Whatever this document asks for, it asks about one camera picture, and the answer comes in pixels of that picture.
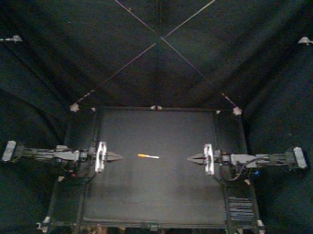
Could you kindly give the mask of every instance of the wire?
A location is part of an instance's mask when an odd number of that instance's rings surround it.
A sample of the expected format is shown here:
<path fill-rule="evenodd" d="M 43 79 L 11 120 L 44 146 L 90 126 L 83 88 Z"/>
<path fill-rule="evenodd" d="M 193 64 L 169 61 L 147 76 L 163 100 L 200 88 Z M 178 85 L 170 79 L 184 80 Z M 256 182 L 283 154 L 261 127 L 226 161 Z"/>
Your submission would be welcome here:
<path fill-rule="evenodd" d="M 236 176 L 234 178 L 232 178 L 232 179 L 225 177 L 224 170 L 221 169 L 221 176 L 222 176 L 222 178 L 224 178 L 226 181 L 236 181 L 236 180 L 241 177 L 245 167 L 246 167 L 250 163 L 253 163 L 254 161 L 258 161 L 258 160 L 264 160 L 264 158 L 260 157 L 260 158 L 253 158 L 252 160 L 249 160 L 249 161 L 242 165 L 242 167 L 241 167 L 241 169 L 240 169 L 240 173 L 237 174 L 237 176 Z"/>

